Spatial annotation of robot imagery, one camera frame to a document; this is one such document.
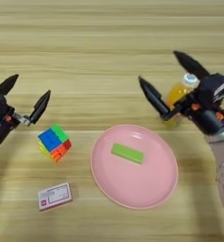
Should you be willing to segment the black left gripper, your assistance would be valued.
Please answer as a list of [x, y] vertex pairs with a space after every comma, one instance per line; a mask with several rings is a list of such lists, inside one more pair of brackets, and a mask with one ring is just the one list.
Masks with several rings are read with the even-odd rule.
[[[19, 75], [15, 74], [8, 77], [0, 84], [0, 95], [7, 95], [15, 85]], [[40, 97], [34, 106], [33, 113], [28, 117], [20, 115], [14, 108], [9, 107], [8, 111], [0, 118], [0, 145], [7, 138], [9, 133], [16, 129], [20, 124], [29, 126], [31, 123], [35, 124], [43, 115], [51, 96], [51, 91], [48, 90]]]

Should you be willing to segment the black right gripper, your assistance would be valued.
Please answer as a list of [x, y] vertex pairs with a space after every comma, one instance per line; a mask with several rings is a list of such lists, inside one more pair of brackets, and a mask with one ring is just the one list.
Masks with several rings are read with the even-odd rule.
[[[210, 73], [196, 60], [189, 55], [174, 50], [179, 64], [189, 73], [198, 79], [207, 78]], [[167, 121], [180, 113], [192, 121], [198, 129], [206, 135], [216, 135], [224, 131], [224, 113], [219, 108], [206, 109], [199, 103], [192, 94], [186, 95], [175, 103], [175, 108], [170, 111], [162, 100], [161, 94], [141, 76], [138, 77], [140, 87], [144, 92], [146, 100], [160, 114], [164, 121]]]

